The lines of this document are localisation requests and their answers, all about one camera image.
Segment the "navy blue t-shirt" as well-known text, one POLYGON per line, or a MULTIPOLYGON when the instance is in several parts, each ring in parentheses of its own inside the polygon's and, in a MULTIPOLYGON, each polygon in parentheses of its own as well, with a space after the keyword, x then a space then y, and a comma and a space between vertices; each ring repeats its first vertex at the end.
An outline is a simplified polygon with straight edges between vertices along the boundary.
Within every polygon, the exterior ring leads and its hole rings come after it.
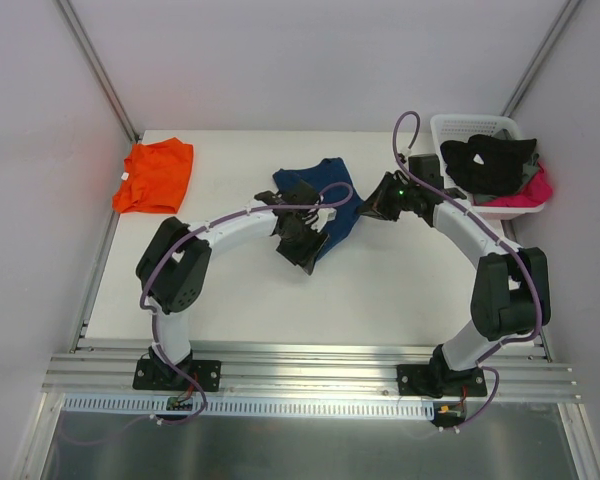
POLYGON ((335 218, 327 221, 321 228, 321 231, 329 235, 329 239, 318 254, 316 261, 320 261, 349 236, 359 219, 357 209, 362 205, 363 200, 353 186, 350 173, 342 158, 325 158, 316 166, 306 169, 279 169, 272 175, 272 178, 277 189, 282 192, 286 192, 302 180, 318 192, 322 202, 326 204, 343 200, 348 193, 344 186, 333 187, 325 191, 327 187, 339 182, 349 184, 352 188, 351 198, 347 203, 336 207, 335 218))

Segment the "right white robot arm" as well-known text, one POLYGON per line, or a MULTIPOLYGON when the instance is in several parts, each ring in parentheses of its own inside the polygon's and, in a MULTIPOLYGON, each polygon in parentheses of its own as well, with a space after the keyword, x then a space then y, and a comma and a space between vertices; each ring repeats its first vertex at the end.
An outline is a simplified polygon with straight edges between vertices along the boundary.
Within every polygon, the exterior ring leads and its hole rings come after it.
POLYGON ((482 363, 509 343, 533 340, 550 319, 548 262, 539 248, 504 239, 472 209, 457 188, 447 188, 435 155, 400 159, 357 212, 397 221, 411 212, 444 234, 475 268, 470 319, 435 347, 425 364, 397 368, 398 388, 409 396, 484 397, 482 363))

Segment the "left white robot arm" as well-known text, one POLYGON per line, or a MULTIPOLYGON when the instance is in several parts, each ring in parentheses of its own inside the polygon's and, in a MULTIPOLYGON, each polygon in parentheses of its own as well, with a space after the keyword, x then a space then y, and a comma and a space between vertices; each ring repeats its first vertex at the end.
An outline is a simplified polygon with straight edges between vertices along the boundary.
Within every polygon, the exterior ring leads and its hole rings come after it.
POLYGON ((151 366, 168 388, 183 386, 192 351, 185 339, 184 312, 200 296, 210 261, 248 241, 277 236, 276 251, 306 274, 329 239, 315 228, 323 194, 308 184, 257 194, 244 210, 192 227, 175 217, 164 220, 142 255, 136 276, 140 308, 152 316, 151 366))

